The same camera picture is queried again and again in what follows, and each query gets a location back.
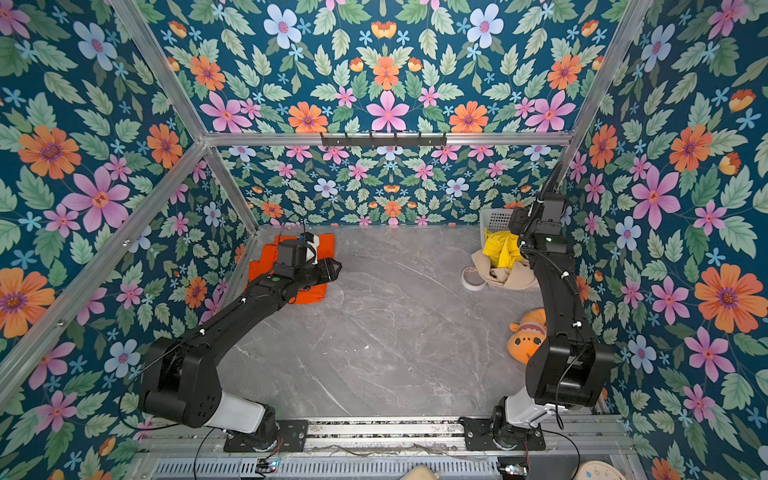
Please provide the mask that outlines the orange shorts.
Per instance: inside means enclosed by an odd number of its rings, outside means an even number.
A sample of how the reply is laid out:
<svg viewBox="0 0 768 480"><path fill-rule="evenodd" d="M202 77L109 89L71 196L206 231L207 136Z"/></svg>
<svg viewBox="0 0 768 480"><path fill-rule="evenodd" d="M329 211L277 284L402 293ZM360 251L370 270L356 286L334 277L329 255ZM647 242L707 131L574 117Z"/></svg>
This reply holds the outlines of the orange shorts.
<svg viewBox="0 0 768 480"><path fill-rule="evenodd" d="M265 245L262 248L261 257L249 264L248 284L261 279L269 284L278 284L286 280L290 282L286 302L299 305L321 302L326 296L327 284L313 284L311 279L313 264L305 262L305 251L299 236L278 235L271 243ZM317 236L320 238L319 260L333 258L335 236L333 234Z"/></svg>

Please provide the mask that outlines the yellow shorts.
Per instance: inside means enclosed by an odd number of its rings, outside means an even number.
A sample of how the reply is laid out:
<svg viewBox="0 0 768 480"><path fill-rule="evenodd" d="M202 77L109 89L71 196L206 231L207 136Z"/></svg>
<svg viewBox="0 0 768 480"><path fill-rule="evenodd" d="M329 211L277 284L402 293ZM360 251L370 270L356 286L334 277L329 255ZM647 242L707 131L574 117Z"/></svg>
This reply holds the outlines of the yellow shorts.
<svg viewBox="0 0 768 480"><path fill-rule="evenodd" d="M509 231L484 231L485 243L483 254L487 256L493 268L512 269L524 260L520 251L519 237Z"/></svg>

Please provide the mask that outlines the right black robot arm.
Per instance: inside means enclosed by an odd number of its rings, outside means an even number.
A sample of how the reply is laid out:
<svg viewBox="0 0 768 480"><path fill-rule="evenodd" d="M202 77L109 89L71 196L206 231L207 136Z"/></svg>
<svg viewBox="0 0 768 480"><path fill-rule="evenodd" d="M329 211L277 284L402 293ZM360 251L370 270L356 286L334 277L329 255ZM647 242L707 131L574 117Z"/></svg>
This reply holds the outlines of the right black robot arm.
<svg viewBox="0 0 768 480"><path fill-rule="evenodd" d="M509 221L539 284L547 333L528 361L525 388L494 409L490 433L502 450L542 447L539 424L574 407L595 406L610 374L613 348L585 317L574 249L561 230L567 206L561 180L553 171L531 206Z"/></svg>

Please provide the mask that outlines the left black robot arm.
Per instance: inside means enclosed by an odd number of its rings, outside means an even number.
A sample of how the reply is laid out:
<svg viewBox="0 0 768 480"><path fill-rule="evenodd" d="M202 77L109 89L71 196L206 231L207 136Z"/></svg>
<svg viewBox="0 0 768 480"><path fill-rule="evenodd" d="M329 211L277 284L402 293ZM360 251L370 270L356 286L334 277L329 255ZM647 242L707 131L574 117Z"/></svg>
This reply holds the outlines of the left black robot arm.
<svg viewBox="0 0 768 480"><path fill-rule="evenodd" d="M184 426L209 427L274 442L272 407L226 392L218 366L256 325L291 304L318 302L342 269L332 234L304 233L268 245L243 291L202 325L154 341L142 374L142 412Z"/></svg>

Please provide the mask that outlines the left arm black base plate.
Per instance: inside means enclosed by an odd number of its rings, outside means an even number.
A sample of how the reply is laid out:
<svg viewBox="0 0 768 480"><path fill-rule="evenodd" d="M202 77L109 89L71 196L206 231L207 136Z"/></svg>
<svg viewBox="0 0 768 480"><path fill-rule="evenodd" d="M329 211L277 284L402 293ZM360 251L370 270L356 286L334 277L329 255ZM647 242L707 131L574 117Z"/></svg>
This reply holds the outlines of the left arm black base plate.
<svg viewBox="0 0 768 480"><path fill-rule="evenodd" d="M308 437L306 420L268 420L253 433L228 432L226 453L302 452Z"/></svg>

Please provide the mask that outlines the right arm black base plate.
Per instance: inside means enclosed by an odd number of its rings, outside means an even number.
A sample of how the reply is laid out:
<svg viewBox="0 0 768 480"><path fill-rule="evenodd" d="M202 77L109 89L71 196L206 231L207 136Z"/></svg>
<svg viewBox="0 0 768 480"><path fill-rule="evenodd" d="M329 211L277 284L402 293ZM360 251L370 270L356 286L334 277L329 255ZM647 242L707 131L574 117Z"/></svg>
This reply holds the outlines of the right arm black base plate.
<svg viewBox="0 0 768 480"><path fill-rule="evenodd" d="M540 428L515 427L503 420L460 417L468 451L543 451L546 448Z"/></svg>

